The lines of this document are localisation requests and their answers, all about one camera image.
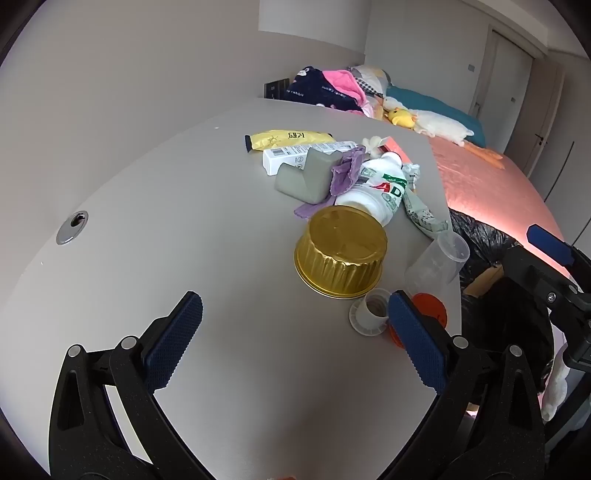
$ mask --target gray rubber block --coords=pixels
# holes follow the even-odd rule
[[[308,150],[303,170],[284,163],[275,177],[275,190],[302,202],[316,205],[328,197],[332,167],[339,165],[343,152],[322,153]]]

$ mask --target white box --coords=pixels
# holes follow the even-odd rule
[[[306,164],[306,154],[311,148],[324,153],[332,153],[336,150],[346,152],[356,146],[356,142],[334,142],[269,148],[262,152],[262,166],[265,167],[267,175],[277,175],[279,166],[282,163],[287,163],[288,165],[297,168],[304,168],[304,165]]]

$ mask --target wall outlet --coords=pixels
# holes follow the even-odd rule
[[[287,87],[289,87],[290,80],[283,79],[275,82],[265,84],[264,98],[272,98],[274,100],[283,100],[283,95]]]

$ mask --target teal pillow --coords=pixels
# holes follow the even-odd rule
[[[482,125],[478,119],[473,116],[449,106],[436,98],[421,95],[413,90],[398,88],[394,85],[388,87],[386,96],[395,98],[410,110],[428,110],[430,112],[439,113],[439,115],[445,115],[448,118],[453,118],[464,125],[464,127],[474,132],[474,136],[466,137],[466,140],[478,147],[486,148],[486,138],[484,136],[484,131],[482,130]]]

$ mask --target screw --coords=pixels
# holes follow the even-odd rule
[[[136,343],[138,343],[138,341],[135,339],[135,337],[125,337],[123,340],[121,340],[121,348],[123,350],[129,350],[133,348]]]
[[[68,350],[68,356],[75,357],[80,353],[80,345],[72,345]]]
[[[509,351],[515,356],[521,356],[521,354],[523,353],[523,350],[519,348],[517,345],[511,345],[509,347]]]
[[[455,337],[453,339],[453,344],[461,349],[468,348],[468,340],[464,337]]]

